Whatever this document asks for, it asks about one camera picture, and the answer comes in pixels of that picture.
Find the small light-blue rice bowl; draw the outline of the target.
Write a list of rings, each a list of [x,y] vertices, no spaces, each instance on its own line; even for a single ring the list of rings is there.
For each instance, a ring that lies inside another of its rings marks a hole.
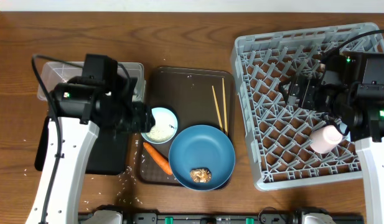
[[[163,107],[156,107],[152,109],[152,115],[155,119],[155,125],[151,128],[150,132],[142,133],[141,136],[150,143],[163,144],[171,140],[178,127],[178,121],[175,114]]]

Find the pink cup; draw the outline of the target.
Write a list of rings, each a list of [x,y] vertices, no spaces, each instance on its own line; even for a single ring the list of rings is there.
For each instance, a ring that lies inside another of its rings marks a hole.
[[[309,136],[310,147],[320,154],[329,153],[341,142],[342,138],[343,135],[338,132],[335,126],[328,125],[311,133]]]

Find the orange carrot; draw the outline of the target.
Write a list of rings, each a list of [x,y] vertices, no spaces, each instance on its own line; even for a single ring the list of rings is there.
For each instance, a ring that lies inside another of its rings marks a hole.
[[[150,145],[148,142],[144,142],[143,146],[145,150],[150,154],[150,156],[153,158],[153,160],[156,162],[156,164],[167,174],[172,175],[172,169],[170,167],[169,161],[162,156],[159,151],[157,151],[152,145]]]

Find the large blue plate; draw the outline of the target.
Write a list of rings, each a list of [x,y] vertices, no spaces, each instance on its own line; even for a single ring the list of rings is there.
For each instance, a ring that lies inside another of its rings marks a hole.
[[[197,191],[223,187],[236,163],[233,144],[221,130],[208,125],[195,125],[181,131],[169,149],[169,165],[174,177],[184,187]],[[212,178],[207,183],[194,182],[190,172],[207,169]]]

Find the brown food scrap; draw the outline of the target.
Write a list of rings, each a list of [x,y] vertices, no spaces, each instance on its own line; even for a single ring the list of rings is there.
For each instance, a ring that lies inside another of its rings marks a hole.
[[[212,179],[212,174],[207,168],[193,169],[190,177],[195,183],[208,183]]]

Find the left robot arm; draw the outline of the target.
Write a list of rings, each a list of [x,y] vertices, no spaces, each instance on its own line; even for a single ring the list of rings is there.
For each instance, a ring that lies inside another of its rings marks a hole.
[[[82,74],[48,90],[34,54],[31,65],[49,106],[48,145],[28,223],[77,223],[78,204],[91,150],[100,130],[148,133],[155,125],[152,109],[133,101],[133,79],[122,63],[88,54]]]

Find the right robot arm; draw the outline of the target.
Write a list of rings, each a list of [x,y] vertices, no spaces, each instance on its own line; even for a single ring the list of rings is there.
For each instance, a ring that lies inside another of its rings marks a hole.
[[[323,58],[320,78],[279,83],[289,105],[339,118],[355,143],[368,223],[384,223],[384,53],[344,52]]]

